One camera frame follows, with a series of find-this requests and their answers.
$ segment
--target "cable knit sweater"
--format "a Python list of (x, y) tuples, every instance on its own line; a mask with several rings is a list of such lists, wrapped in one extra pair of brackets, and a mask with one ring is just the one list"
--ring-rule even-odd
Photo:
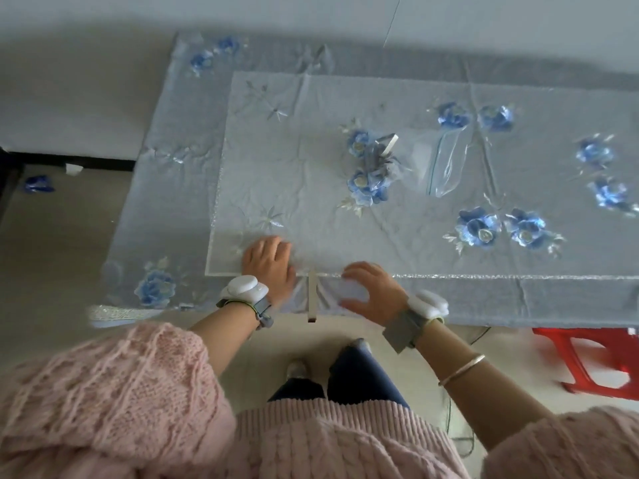
[[(145, 322), (1, 382), (2, 478), (468, 478), (448, 437), (392, 402), (280, 400), (233, 416), (202, 341)], [(639, 476), (639, 416), (543, 420), (485, 478)]]

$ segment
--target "white wall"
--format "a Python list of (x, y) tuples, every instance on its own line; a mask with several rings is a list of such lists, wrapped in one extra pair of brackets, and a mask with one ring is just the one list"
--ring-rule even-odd
[[(398, 0), (0, 0), (0, 145), (135, 159), (175, 30), (379, 43)], [(388, 45), (639, 72), (639, 0), (401, 0)]]

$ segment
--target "red stool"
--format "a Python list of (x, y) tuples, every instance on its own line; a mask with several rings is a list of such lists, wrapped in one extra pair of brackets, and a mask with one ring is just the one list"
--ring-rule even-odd
[[(572, 394), (584, 392), (605, 397), (639, 400), (639, 337), (631, 334), (627, 328), (575, 328), (572, 330), (533, 328), (532, 332), (549, 338), (555, 344), (559, 355), (574, 377), (574, 383), (562, 383), (567, 391)], [(620, 388), (610, 388), (595, 383), (579, 360), (571, 338), (583, 338), (601, 344), (610, 351), (615, 368), (628, 373), (629, 381)]]

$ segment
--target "floor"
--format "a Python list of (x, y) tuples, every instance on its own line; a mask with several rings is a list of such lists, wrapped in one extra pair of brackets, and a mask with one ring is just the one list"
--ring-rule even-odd
[[(132, 174), (83, 170), (68, 176), (62, 168), (28, 167), (25, 177), (47, 174), (56, 191), (25, 193), (18, 189), (0, 223), (0, 367), (49, 354), (114, 330), (89, 327), (86, 307), (99, 296), (100, 265), (123, 206)], [(200, 318), (193, 313), (167, 312), (162, 319), (188, 326)], [(473, 340), (483, 328), (454, 327)], [(397, 355), (376, 325), (349, 317), (281, 315), (273, 328), (255, 333), (222, 376), (235, 410), (259, 406), (281, 385), (292, 358), (304, 356), (314, 378), (327, 379), (327, 369), (340, 348), (364, 337), (411, 408), (437, 425), (446, 422), (447, 397), (433, 372), (415, 351)], [(592, 343), (579, 343), (595, 379), (619, 386), (625, 375), (605, 367), (606, 356)], [(529, 329), (493, 328), (475, 344), (500, 370), (555, 412), (585, 410), (615, 404), (639, 410), (639, 402), (594, 395), (572, 395), (557, 381), (571, 376), (550, 342)], [(470, 436), (467, 424), (452, 408), (449, 434)], [(459, 442), (463, 455), (470, 442)], [(484, 450), (476, 443), (465, 459), (473, 477), (479, 476)]]

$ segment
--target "jeans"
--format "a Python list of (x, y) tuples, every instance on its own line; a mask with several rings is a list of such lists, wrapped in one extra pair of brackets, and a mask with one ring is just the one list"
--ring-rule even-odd
[[(388, 375), (361, 343), (345, 347), (329, 372), (326, 394), (331, 402), (355, 405), (369, 400), (389, 400), (409, 408)], [(324, 389), (319, 383), (307, 378), (289, 378), (268, 401), (323, 398)]]

